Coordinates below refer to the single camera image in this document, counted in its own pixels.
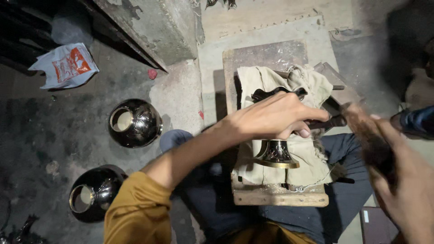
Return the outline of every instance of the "wrist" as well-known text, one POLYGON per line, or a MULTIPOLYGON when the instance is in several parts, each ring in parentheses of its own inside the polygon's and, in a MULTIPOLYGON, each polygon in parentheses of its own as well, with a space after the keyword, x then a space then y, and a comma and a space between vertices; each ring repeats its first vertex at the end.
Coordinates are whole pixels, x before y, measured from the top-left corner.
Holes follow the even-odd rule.
POLYGON ((229 119, 224 118, 215 125, 204 131, 206 134, 214 134, 216 142, 226 146, 225 149, 238 145, 243 141, 248 140, 245 135, 234 127, 229 119))

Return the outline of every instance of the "dark fabric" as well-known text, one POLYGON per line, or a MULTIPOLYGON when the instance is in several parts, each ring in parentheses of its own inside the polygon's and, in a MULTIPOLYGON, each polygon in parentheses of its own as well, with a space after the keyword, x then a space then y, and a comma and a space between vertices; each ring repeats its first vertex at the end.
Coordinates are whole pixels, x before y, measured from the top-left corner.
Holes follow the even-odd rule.
MULTIPOLYGON (((167 132, 160 147, 182 144, 188 132, 167 132)), ((322 143, 329 163, 340 163, 355 184, 331 183, 325 186, 329 205, 325 208, 284 206, 236 206, 230 185, 230 169, 209 162, 194 169, 177 187, 176 194, 192 209, 207 240, 267 219, 290 231, 303 232, 318 243, 337 242, 342 232, 372 194, 368 173, 361 159, 360 145, 353 134, 324 136, 322 143)))
POLYGON ((372 194, 369 175, 354 134, 324 136, 322 144, 328 163, 340 162, 354 184, 334 182, 325 185, 329 205, 324 208, 267 206, 268 219, 290 231, 306 233, 318 243, 337 243, 363 204, 372 194))
POLYGON ((403 132, 434 138, 434 106, 415 111, 403 111, 400 117, 403 132))

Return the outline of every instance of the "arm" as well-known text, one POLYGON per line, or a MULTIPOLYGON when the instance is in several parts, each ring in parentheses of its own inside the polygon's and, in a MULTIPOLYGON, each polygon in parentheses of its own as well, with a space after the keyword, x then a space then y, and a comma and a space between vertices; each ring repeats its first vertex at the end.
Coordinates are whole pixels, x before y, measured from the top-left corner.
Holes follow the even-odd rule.
POLYGON ((173 189, 200 163, 252 138, 286 139, 293 131, 309 136, 306 119, 326 121, 329 114, 304 106, 293 93, 278 93, 226 116, 204 133, 165 153, 141 171, 173 189))
POLYGON ((306 119, 327 121, 329 114, 303 105, 293 93, 280 92, 166 152, 123 183, 105 215, 104 242, 170 243, 169 196, 192 169, 252 138, 286 139, 293 131, 308 137, 306 119))

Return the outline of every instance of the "brass base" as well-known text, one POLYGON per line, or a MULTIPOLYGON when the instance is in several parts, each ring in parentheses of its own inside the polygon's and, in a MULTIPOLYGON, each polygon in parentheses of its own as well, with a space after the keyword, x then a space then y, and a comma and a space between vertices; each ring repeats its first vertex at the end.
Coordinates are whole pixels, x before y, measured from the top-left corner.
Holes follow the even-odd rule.
POLYGON ((291 163, 278 163, 265 160, 255 160, 255 163, 272 168, 300 168, 300 163, 297 160, 291 159, 291 161, 291 163))

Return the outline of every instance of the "mustard yellow sleeve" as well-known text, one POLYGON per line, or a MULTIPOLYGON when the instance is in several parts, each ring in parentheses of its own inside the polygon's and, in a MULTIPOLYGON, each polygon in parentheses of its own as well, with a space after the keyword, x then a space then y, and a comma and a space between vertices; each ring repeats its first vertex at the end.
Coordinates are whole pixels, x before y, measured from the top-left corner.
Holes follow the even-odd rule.
POLYGON ((105 214, 104 243, 169 244, 170 194, 145 173, 133 173, 105 214))

